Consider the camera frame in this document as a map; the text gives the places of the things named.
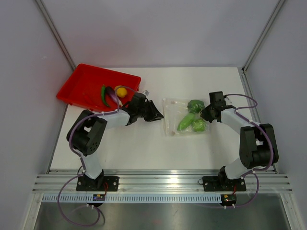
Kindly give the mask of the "clear zip top bag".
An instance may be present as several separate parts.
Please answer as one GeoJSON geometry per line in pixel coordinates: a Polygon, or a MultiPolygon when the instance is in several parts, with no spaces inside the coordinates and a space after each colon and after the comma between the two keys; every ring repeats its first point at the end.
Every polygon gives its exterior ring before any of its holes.
{"type": "Polygon", "coordinates": [[[206,103],[201,99],[163,99],[164,132],[169,137],[204,134],[208,122],[201,117],[206,103]]]}

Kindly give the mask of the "light green fake lime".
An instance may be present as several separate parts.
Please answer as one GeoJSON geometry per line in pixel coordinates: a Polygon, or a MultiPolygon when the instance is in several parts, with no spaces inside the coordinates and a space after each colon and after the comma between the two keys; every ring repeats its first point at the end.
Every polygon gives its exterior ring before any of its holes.
{"type": "Polygon", "coordinates": [[[194,121],[195,114],[188,113],[186,116],[179,122],[177,131],[183,131],[188,128],[188,126],[194,121]]]}

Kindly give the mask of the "yellow fake lemon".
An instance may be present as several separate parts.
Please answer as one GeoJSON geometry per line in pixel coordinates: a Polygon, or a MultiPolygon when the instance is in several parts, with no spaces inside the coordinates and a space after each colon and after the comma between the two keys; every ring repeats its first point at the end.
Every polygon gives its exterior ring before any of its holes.
{"type": "Polygon", "coordinates": [[[115,93],[119,98],[125,98],[128,95],[126,88],[123,86],[115,87],[115,93]]]}

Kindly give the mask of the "purple fake eggplant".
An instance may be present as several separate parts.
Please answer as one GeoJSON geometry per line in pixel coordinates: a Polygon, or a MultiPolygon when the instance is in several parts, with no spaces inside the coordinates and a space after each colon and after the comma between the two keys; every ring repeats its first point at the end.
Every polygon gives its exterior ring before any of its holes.
{"type": "Polygon", "coordinates": [[[113,90],[112,87],[107,86],[105,88],[105,93],[112,99],[112,101],[114,101],[117,104],[120,104],[120,100],[118,99],[118,97],[117,97],[117,95],[116,95],[116,93],[115,93],[115,91],[113,90]]]}

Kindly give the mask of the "dark green fake cucumber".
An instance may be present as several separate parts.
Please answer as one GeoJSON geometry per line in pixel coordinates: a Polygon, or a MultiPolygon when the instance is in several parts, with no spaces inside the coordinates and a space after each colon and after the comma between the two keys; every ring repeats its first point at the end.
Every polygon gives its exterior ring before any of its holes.
{"type": "Polygon", "coordinates": [[[103,85],[100,90],[101,101],[106,107],[110,108],[111,106],[107,103],[105,95],[106,95],[106,87],[105,85],[103,85]]]}

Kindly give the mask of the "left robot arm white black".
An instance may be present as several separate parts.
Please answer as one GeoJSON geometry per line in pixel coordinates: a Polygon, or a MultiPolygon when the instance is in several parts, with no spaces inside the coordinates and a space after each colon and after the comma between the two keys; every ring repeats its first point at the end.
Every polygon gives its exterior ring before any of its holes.
{"type": "Polygon", "coordinates": [[[152,100],[143,93],[136,92],[132,99],[111,112],[81,112],[67,134],[69,147],[81,161],[83,171],[77,176],[77,191],[117,191],[118,177],[105,176],[96,153],[107,129],[125,127],[138,118],[146,122],[164,119],[152,100]]]}

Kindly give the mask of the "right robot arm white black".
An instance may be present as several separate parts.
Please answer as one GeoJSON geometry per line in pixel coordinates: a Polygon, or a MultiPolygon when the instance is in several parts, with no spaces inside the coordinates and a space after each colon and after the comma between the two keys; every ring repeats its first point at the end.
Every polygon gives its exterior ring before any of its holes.
{"type": "Polygon", "coordinates": [[[260,124],[242,115],[240,108],[226,101],[223,92],[211,92],[210,104],[201,111],[201,117],[217,121],[239,134],[239,157],[223,166],[217,176],[202,177],[206,192],[243,192],[245,177],[256,171],[265,171],[279,159],[275,133],[270,124],[260,124]]]}

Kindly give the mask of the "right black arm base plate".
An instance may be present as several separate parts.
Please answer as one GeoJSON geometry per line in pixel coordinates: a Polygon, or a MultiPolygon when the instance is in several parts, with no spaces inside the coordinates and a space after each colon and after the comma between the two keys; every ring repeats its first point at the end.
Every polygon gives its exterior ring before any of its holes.
{"type": "Polygon", "coordinates": [[[219,179],[218,176],[202,177],[202,185],[205,192],[244,192],[246,184],[244,179],[219,179]]]}

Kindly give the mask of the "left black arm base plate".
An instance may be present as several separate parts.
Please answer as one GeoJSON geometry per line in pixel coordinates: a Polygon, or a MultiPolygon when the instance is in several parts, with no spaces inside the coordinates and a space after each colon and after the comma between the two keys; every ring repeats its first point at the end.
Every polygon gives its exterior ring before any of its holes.
{"type": "Polygon", "coordinates": [[[87,176],[78,178],[76,191],[81,192],[116,192],[118,190],[119,177],[104,176],[101,178],[90,179],[87,176]]]}

